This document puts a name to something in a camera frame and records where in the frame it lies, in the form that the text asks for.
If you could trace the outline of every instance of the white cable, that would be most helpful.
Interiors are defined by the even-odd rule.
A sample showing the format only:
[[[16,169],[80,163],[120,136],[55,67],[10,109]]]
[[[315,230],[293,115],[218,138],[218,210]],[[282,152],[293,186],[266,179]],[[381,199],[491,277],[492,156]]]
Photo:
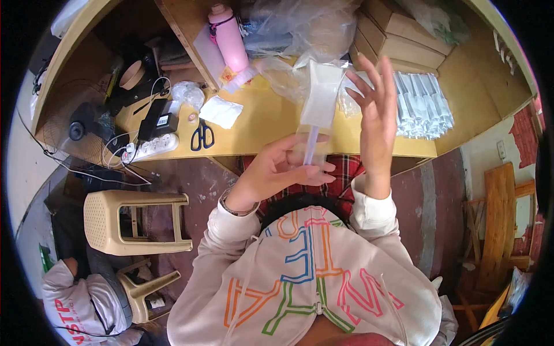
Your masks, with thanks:
[[[137,177],[141,178],[142,180],[146,181],[146,184],[147,184],[147,185],[152,185],[151,182],[149,182],[149,181],[146,180],[145,178],[141,177],[140,175],[136,174],[135,172],[133,172],[132,170],[128,169],[127,167],[123,167],[123,168],[127,169],[127,171],[128,171],[129,173],[132,173],[132,174],[136,175]]]
[[[138,130],[134,130],[134,131],[131,131],[131,132],[125,132],[125,133],[122,133],[122,134],[117,135],[117,136],[115,136],[114,138],[110,139],[110,140],[106,143],[106,145],[104,145],[104,149],[102,149],[102,163],[105,164],[106,166],[108,166],[108,163],[106,162],[106,149],[107,149],[108,145],[111,143],[111,141],[113,141],[114,139],[116,139],[116,138],[118,138],[118,137],[121,137],[121,136],[124,136],[124,135],[130,135],[130,134],[135,133],[135,132],[138,132]]]
[[[117,167],[117,166],[119,166],[119,165],[121,164],[121,160],[120,160],[117,164],[115,164],[115,165],[113,165],[113,166],[110,165],[110,164],[111,164],[111,161],[112,161],[112,160],[114,159],[114,157],[115,157],[115,154],[117,154],[121,149],[126,149],[126,147],[121,147],[121,148],[119,148],[118,150],[116,150],[116,151],[111,155],[110,159],[109,159],[108,162],[107,162],[107,167],[108,167],[108,168],[115,168],[115,167]]]
[[[150,183],[150,182],[148,182],[148,184],[130,184],[130,183],[126,183],[126,182],[121,182],[121,181],[119,181],[119,180],[103,179],[103,178],[97,177],[97,176],[92,175],[92,174],[89,174],[89,173],[80,172],[80,171],[74,171],[74,170],[70,169],[69,167],[67,167],[66,165],[64,165],[62,162],[60,162],[60,165],[64,166],[65,169],[67,169],[67,170],[70,171],[70,172],[79,173],[79,174],[83,174],[83,175],[88,175],[89,177],[96,178],[96,179],[101,180],[101,181],[103,181],[103,182],[120,183],[120,184],[125,184],[125,185],[130,185],[130,186],[144,186],[144,185],[151,185],[151,184],[152,184],[152,183]]]
[[[161,76],[158,79],[154,81],[154,84],[152,84],[152,89],[150,89],[150,102],[148,104],[152,103],[152,94],[154,93],[154,86],[160,79],[167,79],[167,81],[170,83],[170,90],[169,93],[171,93],[171,80],[168,77]]]

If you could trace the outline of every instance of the white hoodie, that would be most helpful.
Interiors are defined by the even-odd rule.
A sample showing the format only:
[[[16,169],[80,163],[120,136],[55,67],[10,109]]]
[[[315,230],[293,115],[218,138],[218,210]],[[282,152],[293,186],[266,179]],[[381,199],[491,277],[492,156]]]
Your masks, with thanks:
[[[64,261],[59,260],[42,279],[42,297],[48,319],[70,345],[100,345],[100,342],[118,337],[93,337],[127,329],[121,303],[110,284],[100,275],[89,275],[86,280],[74,282],[73,274]]]
[[[439,297],[400,242],[392,197],[364,195],[364,180],[352,182],[355,232],[310,206],[259,234],[254,213],[234,216],[218,204],[171,310],[170,343],[294,345],[323,314],[347,333],[429,345],[439,330]]]

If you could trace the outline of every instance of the stack of boxes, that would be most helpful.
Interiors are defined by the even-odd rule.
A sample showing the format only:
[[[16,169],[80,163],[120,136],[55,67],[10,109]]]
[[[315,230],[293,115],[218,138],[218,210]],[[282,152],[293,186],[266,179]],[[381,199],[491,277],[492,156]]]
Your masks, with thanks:
[[[429,34],[394,0],[364,0],[358,11],[358,27],[350,56],[356,70],[358,51],[372,63],[387,55],[395,71],[432,73],[452,46]]]

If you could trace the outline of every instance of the red plaid fabric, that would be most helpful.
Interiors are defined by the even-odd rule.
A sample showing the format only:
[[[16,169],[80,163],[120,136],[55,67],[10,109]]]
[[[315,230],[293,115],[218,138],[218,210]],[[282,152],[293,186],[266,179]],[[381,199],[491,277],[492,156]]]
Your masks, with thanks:
[[[252,163],[253,159],[254,156],[242,157],[241,163],[243,172]],[[322,186],[294,184],[273,197],[261,201],[258,215],[264,216],[267,213],[268,203],[298,192],[307,192],[329,198],[336,198],[337,207],[342,210],[344,215],[350,215],[352,213],[352,205],[354,204],[354,194],[352,193],[350,183],[352,183],[352,180],[358,175],[365,172],[366,169],[363,167],[359,155],[327,155],[327,162],[337,167],[334,172],[329,173],[329,175],[337,178],[334,182],[323,184]]]

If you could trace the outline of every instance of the beige plastic stool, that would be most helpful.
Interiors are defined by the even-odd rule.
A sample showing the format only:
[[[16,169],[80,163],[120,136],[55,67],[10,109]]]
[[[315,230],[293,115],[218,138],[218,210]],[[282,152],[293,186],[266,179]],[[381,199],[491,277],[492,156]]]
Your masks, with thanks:
[[[171,205],[175,241],[148,241],[137,229],[138,206]],[[179,207],[188,205],[187,194],[107,190],[89,193],[83,207],[85,235],[90,247],[116,256],[153,255],[191,251],[192,240],[181,237]],[[133,237],[122,237],[119,209],[131,207]]]
[[[160,318],[163,315],[168,314],[171,308],[166,309],[161,313],[154,314],[152,315],[152,317],[150,317],[148,313],[148,307],[146,306],[145,297],[156,292],[160,288],[169,285],[170,283],[181,277],[179,271],[175,270],[164,276],[160,276],[148,282],[137,285],[127,275],[125,275],[125,273],[146,265],[149,262],[150,259],[145,259],[127,268],[120,269],[117,272],[117,278],[119,279],[119,282],[121,282],[121,285],[123,286],[123,289],[127,294],[129,305],[131,306],[133,323],[146,323],[149,321],[154,321],[156,318]]]

